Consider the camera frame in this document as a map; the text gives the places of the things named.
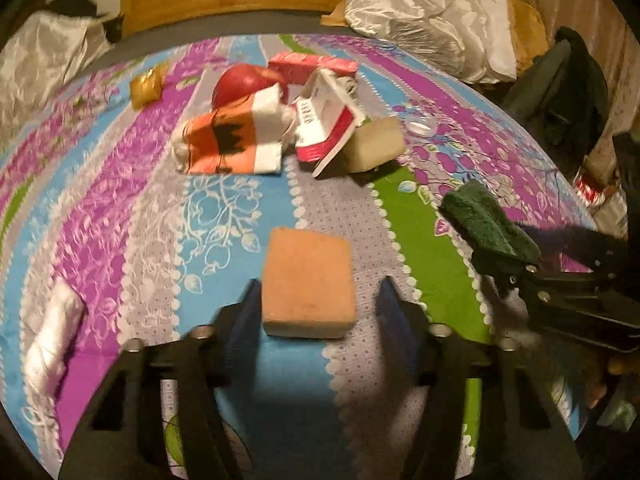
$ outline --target table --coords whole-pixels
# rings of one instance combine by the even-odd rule
[[[357,60],[370,118],[435,118],[437,129],[407,131],[399,169],[364,187],[350,178],[314,180],[293,156],[280,175],[176,175],[167,140],[180,118],[209,110],[233,62],[265,64],[283,50]],[[170,70],[162,101],[133,111],[128,82],[163,60]],[[291,90],[294,98],[300,88]],[[358,322],[333,342],[262,334],[255,375],[218,396],[239,463],[255,479],[396,478],[426,392],[382,360],[373,313],[380,279],[392,276],[404,297],[464,337],[490,337],[470,250],[436,211],[442,195],[479,179],[515,221],[593,226],[514,121],[459,81],[365,38],[213,38],[101,70],[27,124],[0,168],[0,398],[51,472],[120,345],[131,337],[168,341],[208,322],[260,276],[271,229],[289,226],[351,241]],[[25,393],[21,363],[56,276],[88,313],[52,410]],[[562,384],[554,395],[575,433],[578,403]],[[180,474],[171,383],[163,399]],[[471,468],[478,402],[472,384],[460,473]]]

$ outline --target apple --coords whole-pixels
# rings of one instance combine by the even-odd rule
[[[264,90],[276,83],[280,84],[283,104],[289,103],[287,81],[275,70],[258,65],[239,63],[233,65],[220,77],[211,96],[211,108],[215,110],[228,105],[258,90]]]

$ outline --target brown curtain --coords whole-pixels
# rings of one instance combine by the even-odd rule
[[[640,44],[612,0],[525,0],[539,10],[550,43],[565,25],[580,33],[609,88],[609,120],[586,169],[602,184],[614,177],[611,137],[640,126]]]

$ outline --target orange sponge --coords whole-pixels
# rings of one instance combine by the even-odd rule
[[[264,331],[331,339],[344,336],[355,322],[350,243],[313,231],[271,231],[262,271]]]

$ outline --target red and white box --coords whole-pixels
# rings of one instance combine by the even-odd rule
[[[366,116],[326,68],[312,73],[294,101],[300,125],[296,129],[296,155],[301,162],[318,162],[318,176],[337,155]]]
[[[348,59],[299,52],[281,52],[269,60],[269,68],[275,70],[288,84],[306,84],[316,68],[333,70],[338,77],[356,77],[358,63]]]

